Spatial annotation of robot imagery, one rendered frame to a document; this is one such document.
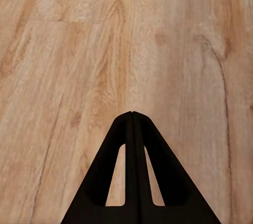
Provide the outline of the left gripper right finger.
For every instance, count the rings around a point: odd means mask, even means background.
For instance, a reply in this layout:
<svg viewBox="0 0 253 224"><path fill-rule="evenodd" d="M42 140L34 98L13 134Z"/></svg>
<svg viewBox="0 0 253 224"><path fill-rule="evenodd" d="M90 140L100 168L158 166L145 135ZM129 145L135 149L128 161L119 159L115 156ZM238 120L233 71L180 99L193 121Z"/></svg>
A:
<svg viewBox="0 0 253 224"><path fill-rule="evenodd" d="M221 224L153 121L133 111L140 224ZM165 206L153 203L146 147Z"/></svg>

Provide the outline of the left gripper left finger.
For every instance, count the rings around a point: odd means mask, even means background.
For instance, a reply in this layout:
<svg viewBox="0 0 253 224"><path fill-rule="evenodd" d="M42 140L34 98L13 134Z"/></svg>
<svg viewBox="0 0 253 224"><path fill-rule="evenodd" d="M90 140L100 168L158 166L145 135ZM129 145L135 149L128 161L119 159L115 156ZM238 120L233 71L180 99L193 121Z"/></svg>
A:
<svg viewBox="0 0 253 224"><path fill-rule="evenodd" d="M125 204L105 206L123 144ZM132 111L114 120L61 224L140 224Z"/></svg>

